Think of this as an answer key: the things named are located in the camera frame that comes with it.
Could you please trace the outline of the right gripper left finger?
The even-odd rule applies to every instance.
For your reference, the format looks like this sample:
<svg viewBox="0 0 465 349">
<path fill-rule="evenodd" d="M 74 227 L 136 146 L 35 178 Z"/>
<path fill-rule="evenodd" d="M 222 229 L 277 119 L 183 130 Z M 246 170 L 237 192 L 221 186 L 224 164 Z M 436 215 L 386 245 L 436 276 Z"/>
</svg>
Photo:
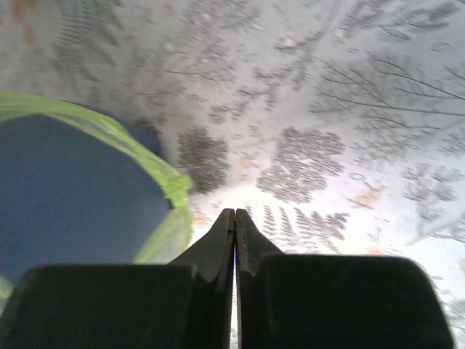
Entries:
<svg viewBox="0 0 465 349">
<path fill-rule="evenodd" d="M 28 271 L 1 317 L 3 348 L 228 348 L 235 213 L 165 265 Z"/>
</svg>

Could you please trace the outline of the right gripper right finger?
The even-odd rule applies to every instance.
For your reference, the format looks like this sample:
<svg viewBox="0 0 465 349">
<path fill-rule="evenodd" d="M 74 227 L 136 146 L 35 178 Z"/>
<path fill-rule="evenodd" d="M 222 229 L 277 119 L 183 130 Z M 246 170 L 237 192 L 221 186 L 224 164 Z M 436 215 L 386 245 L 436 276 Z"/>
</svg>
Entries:
<svg viewBox="0 0 465 349">
<path fill-rule="evenodd" d="M 404 257 L 285 254 L 235 214 L 240 348 L 452 348 L 432 282 Z"/>
</svg>

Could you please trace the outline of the green plastic trash bag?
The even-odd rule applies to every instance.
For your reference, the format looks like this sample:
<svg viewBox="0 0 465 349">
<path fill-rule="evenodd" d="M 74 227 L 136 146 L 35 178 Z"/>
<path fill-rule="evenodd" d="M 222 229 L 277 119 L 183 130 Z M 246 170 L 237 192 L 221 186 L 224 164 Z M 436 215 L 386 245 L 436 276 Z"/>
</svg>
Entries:
<svg viewBox="0 0 465 349">
<path fill-rule="evenodd" d="M 154 131 L 129 126 L 110 113 L 87 105 L 10 90 L 1 91 L 1 124 L 34 114 L 71 125 L 130 156 L 159 184 L 164 197 L 171 203 L 168 216 L 128 263 L 169 262 L 187 248 L 192 222 L 188 205 L 191 181 L 163 159 Z M 1 275 L 2 299 L 10 297 L 16 283 L 9 282 Z"/>
</svg>

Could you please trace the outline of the blue trash bin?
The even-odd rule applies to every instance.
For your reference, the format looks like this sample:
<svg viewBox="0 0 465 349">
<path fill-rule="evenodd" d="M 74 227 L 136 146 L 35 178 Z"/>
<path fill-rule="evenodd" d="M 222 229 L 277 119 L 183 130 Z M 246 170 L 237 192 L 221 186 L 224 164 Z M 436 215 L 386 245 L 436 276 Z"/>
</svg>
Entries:
<svg viewBox="0 0 465 349">
<path fill-rule="evenodd" d="M 1 124 L 1 275 L 52 263 L 128 263 L 171 211 L 130 156 L 34 114 Z"/>
</svg>

